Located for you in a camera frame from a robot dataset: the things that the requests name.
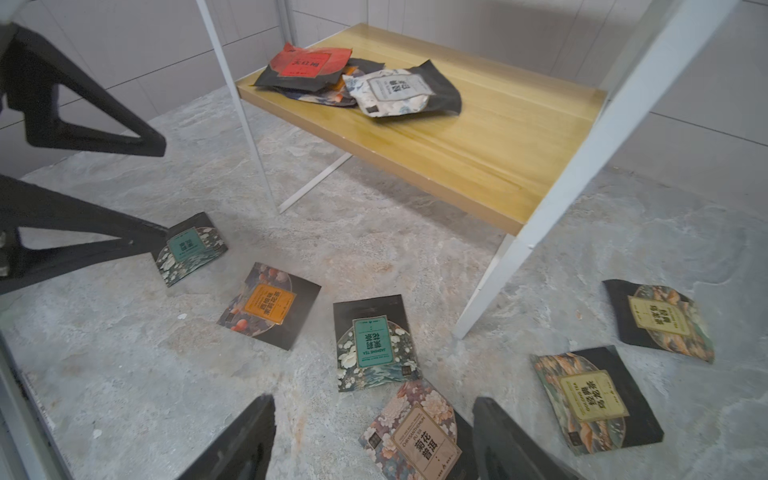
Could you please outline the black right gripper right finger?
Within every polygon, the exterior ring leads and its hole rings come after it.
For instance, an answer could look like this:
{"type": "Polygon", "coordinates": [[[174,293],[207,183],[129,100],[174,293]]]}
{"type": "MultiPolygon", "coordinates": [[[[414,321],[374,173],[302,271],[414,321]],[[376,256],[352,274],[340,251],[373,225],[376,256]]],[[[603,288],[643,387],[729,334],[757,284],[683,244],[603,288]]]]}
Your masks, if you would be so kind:
{"type": "Polygon", "coordinates": [[[583,479],[542,449],[494,399],[477,397],[473,415],[473,446],[480,479],[583,479]]]}

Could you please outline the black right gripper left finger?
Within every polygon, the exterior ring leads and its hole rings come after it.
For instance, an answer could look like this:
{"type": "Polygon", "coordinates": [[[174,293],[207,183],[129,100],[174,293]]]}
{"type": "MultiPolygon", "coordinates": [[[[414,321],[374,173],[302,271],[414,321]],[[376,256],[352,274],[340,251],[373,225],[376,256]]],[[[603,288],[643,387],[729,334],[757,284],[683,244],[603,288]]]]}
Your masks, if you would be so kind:
{"type": "Polygon", "coordinates": [[[276,434],[275,401],[256,398],[178,477],[188,479],[265,479],[276,434]]]}

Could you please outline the pink label tea bag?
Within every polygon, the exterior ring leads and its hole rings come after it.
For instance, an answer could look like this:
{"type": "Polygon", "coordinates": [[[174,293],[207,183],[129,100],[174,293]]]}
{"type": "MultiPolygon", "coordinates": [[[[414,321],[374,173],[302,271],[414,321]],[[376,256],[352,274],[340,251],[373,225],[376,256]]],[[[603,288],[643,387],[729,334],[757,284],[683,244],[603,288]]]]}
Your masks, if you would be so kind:
{"type": "Polygon", "coordinates": [[[472,426],[425,379],[404,383],[359,443],[388,479],[479,477],[472,426]]]}

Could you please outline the yellow label tea bag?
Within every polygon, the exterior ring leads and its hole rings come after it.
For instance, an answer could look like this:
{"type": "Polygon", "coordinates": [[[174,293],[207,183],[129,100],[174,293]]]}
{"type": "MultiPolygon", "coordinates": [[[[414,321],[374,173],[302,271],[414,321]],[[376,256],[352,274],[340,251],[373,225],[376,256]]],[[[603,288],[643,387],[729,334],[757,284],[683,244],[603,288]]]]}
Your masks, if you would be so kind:
{"type": "Polygon", "coordinates": [[[530,360],[574,455],[663,441],[659,421],[615,346],[530,360]]]}

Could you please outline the orange label tea bag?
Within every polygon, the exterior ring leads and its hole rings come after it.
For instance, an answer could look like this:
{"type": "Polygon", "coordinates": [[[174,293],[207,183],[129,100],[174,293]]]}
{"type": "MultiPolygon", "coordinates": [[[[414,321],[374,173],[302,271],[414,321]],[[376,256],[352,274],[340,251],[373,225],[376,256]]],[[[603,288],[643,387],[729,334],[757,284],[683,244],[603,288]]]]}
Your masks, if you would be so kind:
{"type": "Polygon", "coordinates": [[[316,283],[255,262],[217,324],[290,351],[320,291],[316,283]]]}

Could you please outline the teal label tea bag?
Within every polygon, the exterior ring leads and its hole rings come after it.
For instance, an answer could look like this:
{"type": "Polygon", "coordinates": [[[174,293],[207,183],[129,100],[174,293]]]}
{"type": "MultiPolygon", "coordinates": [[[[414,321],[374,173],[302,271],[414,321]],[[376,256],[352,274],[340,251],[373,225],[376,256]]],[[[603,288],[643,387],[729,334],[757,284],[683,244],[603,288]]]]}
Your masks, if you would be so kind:
{"type": "Polygon", "coordinates": [[[337,302],[333,314],[340,392],[422,377],[400,294],[337,302]]]}

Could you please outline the dark teal floral tea bag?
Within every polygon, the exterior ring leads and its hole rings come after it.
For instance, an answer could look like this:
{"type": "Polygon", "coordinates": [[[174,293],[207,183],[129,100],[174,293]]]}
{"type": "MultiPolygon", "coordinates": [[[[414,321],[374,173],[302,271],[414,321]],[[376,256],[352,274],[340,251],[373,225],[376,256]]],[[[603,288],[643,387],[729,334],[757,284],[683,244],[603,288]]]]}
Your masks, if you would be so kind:
{"type": "Polygon", "coordinates": [[[151,255],[165,285],[171,287],[227,250],[223,236],[210,217],[200,212],[171,227],[160,245],[151,250],[151,255]]]}

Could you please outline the floral pattern tea bag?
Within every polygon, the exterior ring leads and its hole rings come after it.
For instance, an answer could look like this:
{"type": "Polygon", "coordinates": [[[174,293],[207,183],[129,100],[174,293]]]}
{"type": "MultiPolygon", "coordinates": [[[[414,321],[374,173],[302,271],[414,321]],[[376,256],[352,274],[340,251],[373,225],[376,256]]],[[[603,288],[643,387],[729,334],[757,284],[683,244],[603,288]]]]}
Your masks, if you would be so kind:
{"type": "Polygon", "coordinates": [[[715,349],[696,303],[664,285],[603,282],[619,339],[628,345],[715,361],[715,349]]]}

